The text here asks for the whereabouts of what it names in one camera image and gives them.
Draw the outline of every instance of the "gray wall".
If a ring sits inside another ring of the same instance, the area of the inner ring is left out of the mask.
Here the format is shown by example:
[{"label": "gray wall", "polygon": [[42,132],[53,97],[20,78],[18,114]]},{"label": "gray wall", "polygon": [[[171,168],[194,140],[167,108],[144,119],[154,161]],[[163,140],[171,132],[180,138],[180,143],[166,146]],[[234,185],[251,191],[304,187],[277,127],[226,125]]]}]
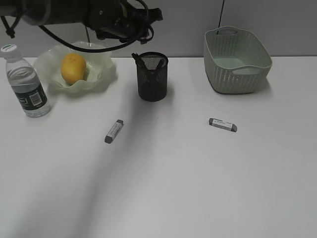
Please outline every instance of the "gray wall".
[{"label": "gray wall", "polygon": [[[154,39],[146,45],[135,43],[115,51],[113,56],[129,57],[132,52],[146,51],[170,57],[203,55],[204,32],[217,27],[222,0],[146,0],[146,3],[163,11],[164,21],[154,24]],[[226,0],[222,25],[253,31],[273,56],[316,56],[316,9],[316,0]],[[87,40],[81,24],[55,25],[49,29],[69,42]],[[105,46],[119,43],[99,41],[93,32],[90,37],[92,42]],[[16,28],[14,40],[0,25],[0,45],[7,43],[17,44],[25,57],[36,57],[58,44],[38,27],[24,22]]]},{"label": "gray wall", "polygon": [[253,31],[273,56],[317,56],[316,0],[226,0],[222,25]]}]

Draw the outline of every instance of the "bottle label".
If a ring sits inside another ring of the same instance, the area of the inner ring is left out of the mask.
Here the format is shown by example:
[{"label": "bottle label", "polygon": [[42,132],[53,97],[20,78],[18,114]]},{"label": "bottle label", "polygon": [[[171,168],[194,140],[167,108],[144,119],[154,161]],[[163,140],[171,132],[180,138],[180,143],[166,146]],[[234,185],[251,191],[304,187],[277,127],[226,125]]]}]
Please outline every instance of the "bottle label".
[{"label": "bottle label", "polygon": [[41,84],[31,92],[14,93],[16,94],[22,108],[27,111],[39,109],[48,101]]}]

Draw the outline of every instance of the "basket handle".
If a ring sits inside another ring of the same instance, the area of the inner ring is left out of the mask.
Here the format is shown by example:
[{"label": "basket handle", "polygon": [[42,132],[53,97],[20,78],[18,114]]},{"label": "basket handle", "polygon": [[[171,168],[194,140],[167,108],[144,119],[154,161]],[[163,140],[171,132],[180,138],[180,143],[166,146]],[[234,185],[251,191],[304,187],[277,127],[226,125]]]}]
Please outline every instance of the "basket handle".
[{"label": "basket handle", "polygon": [[235,35],[239,32],[239,29],[233,26],[222,26],[214,31],[216,31],[219,35]]},{"label": "basket handle", "polygon": [[246,75],[245,73],[239,73],[243,69],[250,69],[250,71],[247,73],[247,75],[259,74],[263,70],[262,68],[257,67],[257,66],[247,65],[247,66],[234,68],[231,70],[231,72],[235,75]]}]

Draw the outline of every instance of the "yellow lemon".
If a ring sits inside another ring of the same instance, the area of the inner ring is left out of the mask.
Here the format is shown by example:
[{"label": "yellow lemon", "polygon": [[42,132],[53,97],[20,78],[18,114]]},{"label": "yellow lemon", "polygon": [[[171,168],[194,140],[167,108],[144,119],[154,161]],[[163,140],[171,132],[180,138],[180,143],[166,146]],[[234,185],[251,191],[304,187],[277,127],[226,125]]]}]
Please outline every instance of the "yellow lemon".
[{"label": "yellow lemon", "polygon": [[78,54],[68,54],[61,63],[61,75],[69,84],[83,80],[86,72],[86,61]]}]

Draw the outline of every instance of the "pen holder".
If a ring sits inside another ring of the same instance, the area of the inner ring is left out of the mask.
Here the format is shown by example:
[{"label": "pen holder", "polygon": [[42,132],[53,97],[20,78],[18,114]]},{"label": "pen holder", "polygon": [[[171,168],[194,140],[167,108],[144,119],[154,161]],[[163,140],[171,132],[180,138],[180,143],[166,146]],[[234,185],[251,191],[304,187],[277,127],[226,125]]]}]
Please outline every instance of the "pen holder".
[{"label": "pen holder", "polygon": [[167,94],[168,58],[157,52],[132,56],[137,66],[139,96],[149,102],[162,100]]}]

